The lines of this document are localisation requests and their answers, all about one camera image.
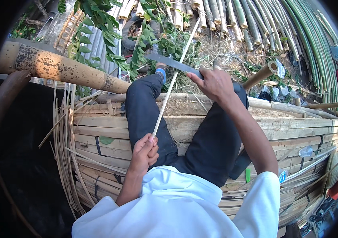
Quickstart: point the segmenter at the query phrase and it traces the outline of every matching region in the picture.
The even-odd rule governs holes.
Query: black pants
[[[161,93],[160,76],[153,74],[132,83],[126,95],[126,114],[130,144],[152,133],[160,113],[156,98]],[[238,94],[248,107],[244,89]],[[242,143],[234,122],[226,112],[214,102],[210,111],[195,133],[184,156],[178,156],[177,146],[162,118],[158,131],[157,162],[149,169],[170,165],[178,171],[204,178],[218,187],[222,187],[234,166]]]

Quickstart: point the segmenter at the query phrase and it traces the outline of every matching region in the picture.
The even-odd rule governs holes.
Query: wooden post
[[[267,65],[263,65],[263,67],[256,74],[244,82],[242,87],[246,90],[252,88],[255,84],[273,74],[277,69],[278,67],[276,66],[275,61],[268,62]]]
[[[130,83],[95,68],[35,47],[7,41],[0,52],[0,74],[28,70],[32,77],[126,93]]]
[[[311,104],[311,105],[306,105],[306,106],[303,106],[303,107],[312,108],[312,109],[317,109],[317,108],[338,108],[338,102]]]

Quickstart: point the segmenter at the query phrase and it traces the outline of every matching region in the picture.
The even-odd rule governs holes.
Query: bamboo stack
[[[82,204],[93,207],[102,197],[110,196],[116,200],[128,169],[132,152],[128,140],[127,120],[121,116],[122,102],[117,94],[107,96],[107,102],[98,105],[85,105],[74,109],[73,138],[79,162],[79,174],[83,182],[76,182],[76,192]],[[176,141],[179,155],[184,155],[198,126],[212,106],[205,101],[202,106],[191,101],[169,101],[164,118],[173,140]],[[319,179],[325,171],[327,158],[338,148],[338,120],[325,118],[303,118],[303,114],[249,107],[249,112],[263,129],[275,151],[279,167],[286,169],[289,176],[280,188],[279,226],[300,217],[302,213],[320,201],[321,184],[312,188],[308,185]],[[110,144],[99,143],[101,155],[96,146],[96,137],[112,138]],[[301,158],[299,150],[310,145],[315,152],[312,156]],[[257,176],[253,165],[251,180]],[[227,179],[221,188],[220,209],[233,219],[239,210],[244,196],[252,183],[246,183],[246,174],[236,180]]]

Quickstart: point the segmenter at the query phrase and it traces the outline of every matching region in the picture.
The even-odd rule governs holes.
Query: green object
[[[110,138],[110,137],[106,137],[106,136],[99,136],[99,141],[103,144],[103,145],[109,145],[111,144],[115,139],[114,138]]]
[[[251,169],[246,169],[246,183],[251,180]]]

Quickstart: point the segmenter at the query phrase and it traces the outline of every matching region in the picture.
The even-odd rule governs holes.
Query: bamboo skewer
[[[180,63],[182,63],[183,60],[184,60],[184,58],[185,58],[185,55],[186,55],[186,53],[187,53],[187,51],[189,49],[189,45],[193,41],[193,36],[195,34],[195,31],[197,31],[197,29],[198,29],[198,25],[200,24],[200,21],[201,21],[201,18],[199,17],[198,20],[197,20],[197,22],[194,25],[193,31],[191,32],[191,35],[190,35],[189,40],[188,40],[188,42],[187,42],[187,44],[185,46],[185,49],[183,50],[183,53],[182,53],[182,56],[181,56],[181,59],[180,59]],[[159,114],[157,122],[156,122],[155,129],[153,130],[153,136],[156,136],[156,133],[157,133],[157,130],[158,130],[158,126],[160,125],[160,121],[161,121],[162,115],[164,114],[164,110],[166,108],[167,101],[169,99],[170,93],[172,92],[174,83],[176,82],[176,78],[177,78],[178,72],[179,71],[176,70],[176,72],[174,73],[173,79],[172,79],[172,81],[170,83],[168,92],[166,94],[166,97],[164,99],[164,102],[163,102],[161,110],[160,110],[160,114]]]

